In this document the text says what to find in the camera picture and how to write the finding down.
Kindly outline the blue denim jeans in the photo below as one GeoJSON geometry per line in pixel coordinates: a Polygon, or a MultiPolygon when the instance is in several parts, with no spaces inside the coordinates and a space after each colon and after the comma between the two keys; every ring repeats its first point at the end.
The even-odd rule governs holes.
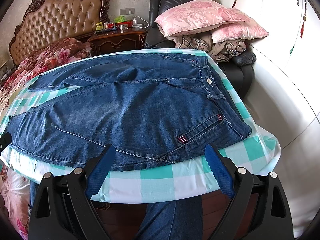
{"type": "Polygon", "coordinates": [[[208,57],[122,54],[40,75],[30,91],[74,90],[9,118],[11,147],[54,165],[79,167],[107,145],[114,171],[175,164],[246,139],[244,122],[208,57]]]}

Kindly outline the teal white checkered tablecloth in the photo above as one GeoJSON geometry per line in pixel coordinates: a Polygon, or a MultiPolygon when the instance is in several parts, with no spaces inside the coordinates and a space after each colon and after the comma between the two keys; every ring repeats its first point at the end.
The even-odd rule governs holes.
{"type": "MultiPolygon", "coordinates": [[[[211,67],[220,75],[245,123],[252,128],[252,133],[247,139],[220,150],[220,153],[224,157],[231,158],[238,167],[244,167],[253,174],[267,175],[273,171],[280,158],[281,148],[277,138],[254,122],[225,74],[211,57],[207,59],[211,67]]],[[[31,79],[10,96],[10,106],[1,113],[1,131],[5,130],[11,116],[24,113],[31,107],[76,89],[72,86],[56,91],[30,92],[27,89],[34,81],[31,79]]],[[[10,147],[2,152],[1,161],[36,183],[40,182],[46,172],[59,176],[68,174],[72,170],[70,167],[51,165],[29,158],[10,147]]],[[[219,186],[209,165],[201,156],[148,170],[111,171],[92,200],[129,204],[166,202],[198,196],[218,189],[219,186]]]]}

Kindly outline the operator blue jeans leg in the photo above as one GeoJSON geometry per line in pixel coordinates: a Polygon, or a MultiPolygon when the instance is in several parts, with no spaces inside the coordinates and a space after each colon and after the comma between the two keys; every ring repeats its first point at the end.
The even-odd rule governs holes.
{"type": "Polygon", "coordinates": [[[202,239],[201,196],[169,202],[149,203],[134,239],[202,239]]]}

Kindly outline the red floral bed quilt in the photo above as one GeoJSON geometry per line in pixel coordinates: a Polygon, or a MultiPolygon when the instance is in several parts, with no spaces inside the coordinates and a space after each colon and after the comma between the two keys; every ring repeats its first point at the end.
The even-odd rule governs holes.
{"type": "Polygon", "coordinates": [[[82,43],[68,37],[30,53],[1,88],[1,115],[5,114],[13,98],[29,80],[64,64],[91,57],[91,50],[88,42],[82,43]]]}

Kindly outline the dark wooden nightstand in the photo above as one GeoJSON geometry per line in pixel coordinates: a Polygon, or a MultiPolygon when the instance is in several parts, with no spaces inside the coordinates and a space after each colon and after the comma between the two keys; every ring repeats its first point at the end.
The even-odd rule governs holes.
{"type": "Polygon", "coordinates": [[[144,41],[148,31],[145,29],[129,28],[124,31],[111,31],[94,34],[87,42],[92,48],[92,55],[104,55],[144,48],[144,41]]]}

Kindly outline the plaid beige folded blanket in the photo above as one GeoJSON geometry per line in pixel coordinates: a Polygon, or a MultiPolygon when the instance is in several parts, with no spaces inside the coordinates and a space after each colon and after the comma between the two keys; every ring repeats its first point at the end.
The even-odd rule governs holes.
{"type": "Polygon", "coordinates": [[[216,63],[229,62],[231,58],[239,56],[246,50],[244,40],[228,40],[214,43],[210,32],[195,35],[168,37],[178,49],[196,49],[205,51],[216,63]]]}

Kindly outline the yellow lidded jar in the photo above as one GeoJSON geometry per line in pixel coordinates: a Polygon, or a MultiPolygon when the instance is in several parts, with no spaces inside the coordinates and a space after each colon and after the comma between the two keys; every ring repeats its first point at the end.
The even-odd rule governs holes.
{"type": "Polygon", "coordinates": [[[103,30],[103,29],[104,29],[103,22],[98,22],[98,23],[96,23],[95,29],[96,29],[96,31],[101,31],[101,30],[103,30]]]}

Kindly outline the red tin box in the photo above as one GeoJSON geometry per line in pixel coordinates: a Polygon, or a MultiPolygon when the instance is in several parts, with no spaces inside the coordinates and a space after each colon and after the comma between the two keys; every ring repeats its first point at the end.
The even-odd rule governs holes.
{"type": "Polygon", "coordinates": [[[131,28],[133,24],[133,21],[125,21],[125,22],[109,22],[109,23],[104,23],[104,28],[105,29],[120,29],[121,25],[124,25],[126,28],[131,28]]]}

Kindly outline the white power strip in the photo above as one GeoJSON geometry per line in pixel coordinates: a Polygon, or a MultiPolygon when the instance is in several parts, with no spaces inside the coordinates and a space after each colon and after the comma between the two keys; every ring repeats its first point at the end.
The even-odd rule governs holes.
{"type": "Polygon", "coordinates": [[[145,27],[144,27],[144,24],[142,24],[142,23],[137,23],[137,24],[133,24],[133,25],[132,25],[132,28],[145,28],[145,27]]]}

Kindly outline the green crumpled bag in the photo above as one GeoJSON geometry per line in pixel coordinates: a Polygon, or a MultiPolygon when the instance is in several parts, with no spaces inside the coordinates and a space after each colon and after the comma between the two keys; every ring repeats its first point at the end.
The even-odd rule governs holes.
{"type": "Polygon", "coordinates": [[[120,15],[114,19],[114,22],[116,23],[127,22],[127,18],[124,15],[120,15]]]}

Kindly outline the small pink satin pillow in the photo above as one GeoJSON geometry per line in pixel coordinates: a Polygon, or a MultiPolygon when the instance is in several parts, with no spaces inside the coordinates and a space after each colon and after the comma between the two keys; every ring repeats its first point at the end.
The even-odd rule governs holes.
{"type": "Polygon", "coordinates": [[[220,43],[231,40],[253,40],[265,38],[269,33],[252,18],[248,22],[223,24],[210,32],[212,41],[220,43]]]}

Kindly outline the tufted tan leather headboard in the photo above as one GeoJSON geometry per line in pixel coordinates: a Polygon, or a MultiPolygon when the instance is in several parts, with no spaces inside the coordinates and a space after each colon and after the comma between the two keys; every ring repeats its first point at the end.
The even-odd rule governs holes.
{"type": "Polygon", "coordinates": [[[84,38],[109,22],[110,0],[32,0],[9,43],[13,64],[67,37],[84,38]]]}

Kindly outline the large pink satin pillow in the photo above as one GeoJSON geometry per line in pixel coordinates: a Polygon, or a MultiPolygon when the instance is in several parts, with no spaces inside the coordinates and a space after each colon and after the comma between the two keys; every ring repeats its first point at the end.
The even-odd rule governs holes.
{"type": "Polygon", "coordinates": [[[248,20],[249,17],[238,9],[224,7],[212,0],[194,0],[166,10],[155,22],[165,37],[176,37],[248,20]]]}

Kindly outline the red tassel door ornament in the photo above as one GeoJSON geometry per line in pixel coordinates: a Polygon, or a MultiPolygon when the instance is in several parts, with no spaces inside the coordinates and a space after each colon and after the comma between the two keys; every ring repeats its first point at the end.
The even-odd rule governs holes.
{"type": "Polygon", "coordinates": [[[307,11],[307,0],[304,0],[304,14],[303,14],[303,23],[300,30],[300,38],[302,38],[304,34],[304,25],[306,22],[306,11],[307,11]]]}

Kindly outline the wall power outlet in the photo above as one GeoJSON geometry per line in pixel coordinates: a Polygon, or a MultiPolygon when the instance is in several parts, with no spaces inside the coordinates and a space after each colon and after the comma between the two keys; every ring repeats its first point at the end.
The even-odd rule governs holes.
{"type": "Polygon", "coordinates": [[[119,14],[120,15],[134,15],[135,14],[135,9],[134,8],[119,9],[119,14]]]}

